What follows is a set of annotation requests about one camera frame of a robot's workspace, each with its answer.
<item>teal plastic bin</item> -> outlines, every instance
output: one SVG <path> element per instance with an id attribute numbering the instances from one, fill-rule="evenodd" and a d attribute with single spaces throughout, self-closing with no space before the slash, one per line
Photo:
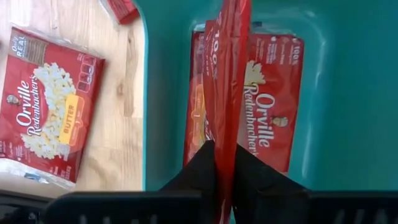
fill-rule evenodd
<path id="1" fill-rule="evenodd" d="M 221 0 L 136 0 L 146 30 L 144 189 L 182 168 L 193 28 Z M 398 190 L 398 1 L 253 0 L 252 20 L 305 41 L 289 177 Z"/>

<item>red packaging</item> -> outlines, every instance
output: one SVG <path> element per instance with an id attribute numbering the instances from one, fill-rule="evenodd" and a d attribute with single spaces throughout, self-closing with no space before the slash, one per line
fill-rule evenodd
<path id="1" fill-rule="evenodd" d="M 102 58 L 13 27 L 0 163 L 17 161 L 33 174 L 76 182 L 103 65 Z"/>
<path id="2" fill-rule="evenodd" d="M 279 172 L 292 148 L 304 42 L 292 35 L 252 34 L 243 93 L 242 145 Z"/>
<path id="3" fill-rule="evenodd" d="M 187 128 L 185 130 L 185 150 L 183 164 L 186 165 L 205 139 L 205 95 L 203 92 L 203 51 L 205 49 L 204 32 L 192 34 L 191 74 L 189 102 L 187 111 Z"/>
<path id="4" fill-rule="evenodd" d="M 250 27 L 250 0 L 225 0 L 205 29 L 205 92 L 208 133 L 215 140 L 219 210 L 229 223 L 231 194 Z"/>
<path id="5" fill-rule="evenodd" d="M 138 10 L 131 0 L 100 0 L 100 2 L 119 24 L 129 24 L 139 17 Z"/>

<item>popcorn bag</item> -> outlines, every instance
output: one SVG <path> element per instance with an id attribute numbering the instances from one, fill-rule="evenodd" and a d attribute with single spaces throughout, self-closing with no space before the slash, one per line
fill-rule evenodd
<path id="1" fill-rule="evenodd" d="M 0 109 L 0 172 L 73 187 L 104 59 L 13 27 Z"/>
<path id="2" fill-rule="evenodd" d="M 139 17 L 138 9 L 131 0 L 99 0 L 99 2 L 118 24 L 126 25 Z"/>
<path id="3" fill-rule="evenodd" d="M 195 31 L 192 34 L 191 74 L 187 127 L 185 131 L 185 150 L 183 164 L 187 165 L 195 153 L 205 143 L 205 93 L 203 92 L 203 51 L 205 33 Z"/>
<path id="4" fill-rule="evenodd" d="M 205 27 L 205 132 L 215 141 L 217 223 L 229 223 L 231 212 L 250 13 L 250 0 L 225 0 L 216 21 L 206 22 Z"/>
<path id="5" fill-rule="evenodd" d="M 252 34 L 239 125 L 242 147 L 287 172 L 303 66 L 304 42 L 292 35 Z"/>

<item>wooden table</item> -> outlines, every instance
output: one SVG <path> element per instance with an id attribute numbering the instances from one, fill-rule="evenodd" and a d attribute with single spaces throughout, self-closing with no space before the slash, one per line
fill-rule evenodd
<path id="1" fill-rule="evenodd" d="M 76 190 L 142 187 L 144 29 L 117 26 L 98 0 L 0 0 L 0 93 L 11 23 L 31 26 L 97 51 L 107 59 Z M 0 174 L 0 189 L 57 197 L 54 185 Z"/>

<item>popped popcorn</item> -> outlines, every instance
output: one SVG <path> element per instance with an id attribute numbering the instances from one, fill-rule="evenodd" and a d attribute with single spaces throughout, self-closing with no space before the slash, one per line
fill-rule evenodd
<path id="1" fill-rule="evenodd" d="M 266 84 L 264 75 L 261 73 L 261 63 L 255 64 L 253 60 L 250 60 L 246 64 L 246 72 L 244 77 L 244 85 Z"/>
<path id="2" fill-rule="evenodd" d="M 57 149 L 60 144 L 58 138 L 65 114 L 67 96 L 76 94 L 76 88 L 70 74 L 56 63 L 45 63 L 43 67 L 36 68 L 34 75 L 44 85 L 45 99 L 49 106 L 49 116 L 42 128 L 40 136 L 21 134 L 25 147 L 35 152 L 37 156 L 53 159 L 60 155 Z"/>

